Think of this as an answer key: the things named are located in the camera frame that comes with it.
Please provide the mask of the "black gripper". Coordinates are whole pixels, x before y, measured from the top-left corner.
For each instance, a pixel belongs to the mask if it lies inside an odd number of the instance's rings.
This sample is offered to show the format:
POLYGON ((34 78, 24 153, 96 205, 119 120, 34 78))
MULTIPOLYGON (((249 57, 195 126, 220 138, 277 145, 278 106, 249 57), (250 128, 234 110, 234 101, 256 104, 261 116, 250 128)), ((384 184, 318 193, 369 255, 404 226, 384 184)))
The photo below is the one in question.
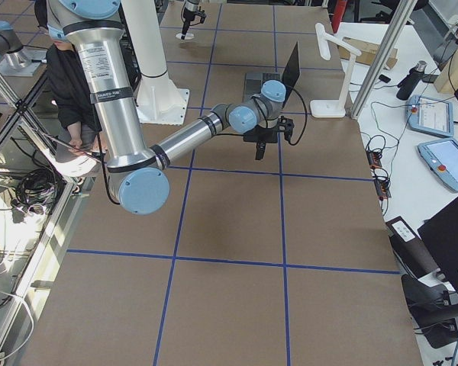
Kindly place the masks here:
POLYGON ((200 4, 200 0, 185 0, 182 10, 182 19, 183 19, 183 26, 182 26, 182 34, 187 34, 190 24, 199 17, 199 23, 203 24, 205 22, 206 14, 205 11, 202 10, 200 4))
POLYGON ((262 160, 266 151, 267 143, 278 143, 278 128, 265 128, 257 125, 255 127, 256 134, 256 153, 255 160, 262 160))

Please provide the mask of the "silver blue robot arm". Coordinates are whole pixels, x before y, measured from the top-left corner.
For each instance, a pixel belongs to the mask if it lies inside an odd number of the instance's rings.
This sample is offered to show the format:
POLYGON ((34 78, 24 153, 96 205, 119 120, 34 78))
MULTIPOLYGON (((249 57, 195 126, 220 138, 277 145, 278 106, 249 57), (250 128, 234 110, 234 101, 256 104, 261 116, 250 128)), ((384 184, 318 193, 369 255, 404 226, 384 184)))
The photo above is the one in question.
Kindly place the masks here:
MULTIPOLYGON (((114 61, 116 42, 128 28, 140 74, 146 79, 164 78, 166 59, 156 16, 155 1, 47 1, 46 28, 54 40, 71 41, 79 52, 82 67, 89 82, 110 80, 124 69, 122 56, 114 61)), ((205 21, 199 1, 185 1, 182 11, 183 29, 177 34, 182 40, 191 39, 187 33, 195 16, 205 21)), ((24 68, 31 63, 13 27, 0 21, 0 59, 16 57, 12 67, 24 68)))
POLYGON ((170 79, 152 1, 49 1, 52 37, 79 54, 90 98, 108 139, 109 190, 133 214, 151 214, 169 195, 164 169, 231 127, 239 133, 279 116, 285 86, 276 80, 243 104, 219 104, 209 114, 153 146, 141 124, 182 123, 189 91, 170 79))

